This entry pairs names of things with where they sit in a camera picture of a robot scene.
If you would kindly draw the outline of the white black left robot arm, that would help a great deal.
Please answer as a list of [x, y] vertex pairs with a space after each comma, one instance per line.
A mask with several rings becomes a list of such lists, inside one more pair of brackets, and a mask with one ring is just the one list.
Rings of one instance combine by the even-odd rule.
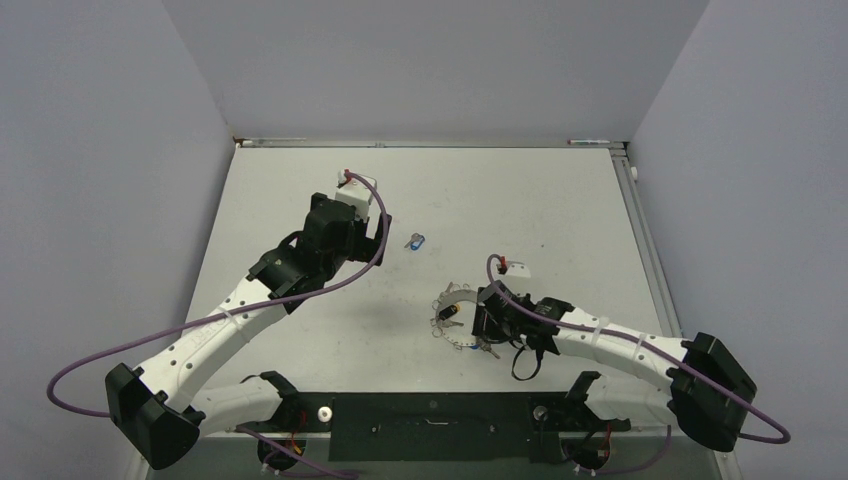
[[109, 416], [151, 468], [174, 465], [211, 433], [251, 422], [274, 430], [294, 424], [297, 391], [275, 371], [226, 387], [206, 383], [263, 330], [324, 292], [345, 263], [381, 263], [390, 218], [381, 216], [368, 237], [375, 200], [361, 185], [341, 187], [333, 197], [314, 194], [303, 228], [260, 257], [211, 322], [137, 367], [119, 364], [106, 375]]

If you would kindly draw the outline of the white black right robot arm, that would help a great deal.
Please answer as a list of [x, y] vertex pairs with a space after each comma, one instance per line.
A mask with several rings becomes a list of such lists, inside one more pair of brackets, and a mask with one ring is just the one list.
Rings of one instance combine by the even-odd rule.
[[593, 380], [565, 401], [579, 428], [599, 420], [678, 427], [698, 444], [730, 452], [741, 437], [745, 403], [757, 386], [725, 344], [699, 333], [692, 339], [633, 330], [563, 300], [511, 292], [501, 281], [477, 291], [482, 318], [474, 331], [491, 342], [517, 342], [533, 351], [593, 361], [620, 377]]

